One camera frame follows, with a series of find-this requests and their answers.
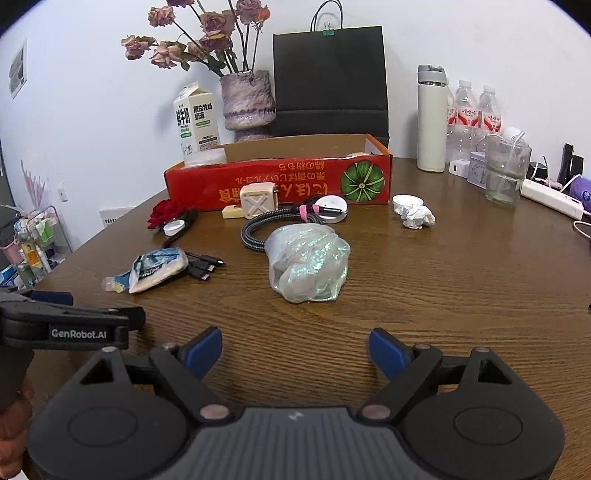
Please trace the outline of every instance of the screw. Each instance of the screw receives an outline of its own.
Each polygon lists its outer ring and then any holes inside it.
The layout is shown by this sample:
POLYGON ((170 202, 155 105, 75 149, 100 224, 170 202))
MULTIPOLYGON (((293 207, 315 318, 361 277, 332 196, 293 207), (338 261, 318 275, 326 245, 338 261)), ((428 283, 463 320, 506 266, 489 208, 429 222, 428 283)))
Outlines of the screw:
POLYGON ((223 420, 230 415, 230 409, 225 405, 212 403, 199 410, 199 414, 206 420, 223 420))
POLYGON ((361 415, 368 420, 385 420, 390 416, 390 409, 386 405, 366 405, 361 415))

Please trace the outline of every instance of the small white cap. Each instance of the small white cap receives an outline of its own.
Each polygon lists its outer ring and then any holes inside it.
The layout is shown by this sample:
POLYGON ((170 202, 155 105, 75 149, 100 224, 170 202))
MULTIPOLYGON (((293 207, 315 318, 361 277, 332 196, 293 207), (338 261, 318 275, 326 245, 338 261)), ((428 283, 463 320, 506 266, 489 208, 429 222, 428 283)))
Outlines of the small white cap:
POLYGON ((334 208, 343 212, 338 217, 325 216, 319 214, 319 217, 322 218, 324 223, 339 223, 347 217, 347 201, 343 197, 339 197, 338 195, 327 195, 325 197, 319 198, 318 200, 316 200, 315 205, 324 208, 334 208))
POLYGON ((174 236, 184 228, 184 220, 174 220, 164 225, 166 236, 174 236))

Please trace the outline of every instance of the purple object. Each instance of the purple object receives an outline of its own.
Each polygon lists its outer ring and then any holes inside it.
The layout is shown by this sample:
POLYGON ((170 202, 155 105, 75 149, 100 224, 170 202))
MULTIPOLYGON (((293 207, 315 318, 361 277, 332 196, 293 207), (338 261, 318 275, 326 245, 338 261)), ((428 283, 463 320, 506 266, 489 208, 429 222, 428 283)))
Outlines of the purple object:
POLYGON ((569 195, 583 203, 585 211, 591 212, 591 180, 579 177, 570 184, 569 195))

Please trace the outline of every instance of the power strip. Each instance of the power strip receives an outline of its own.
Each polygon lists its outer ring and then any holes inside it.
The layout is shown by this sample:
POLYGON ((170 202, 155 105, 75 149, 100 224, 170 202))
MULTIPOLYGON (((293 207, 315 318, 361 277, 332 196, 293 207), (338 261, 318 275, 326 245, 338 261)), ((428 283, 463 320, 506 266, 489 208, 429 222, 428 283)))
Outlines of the power strip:
POLYGON ((583 218, 585 209, 580 201, 545 185, 526 179, 521 187, 521 194, 525 198, 546 205, 575 220, 581 220, 583 218))

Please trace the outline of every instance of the milk carton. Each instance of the milk carton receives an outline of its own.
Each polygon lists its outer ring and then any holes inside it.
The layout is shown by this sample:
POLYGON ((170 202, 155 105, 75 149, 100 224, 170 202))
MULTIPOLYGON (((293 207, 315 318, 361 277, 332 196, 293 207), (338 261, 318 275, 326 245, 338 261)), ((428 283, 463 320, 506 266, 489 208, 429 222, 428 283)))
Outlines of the milk carton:
POLYGON ((197 82, 181 90, 174 101, 174 110, 184 160, 191 160, 195 153, 220 144, 213 95, 199 88, 197 82))

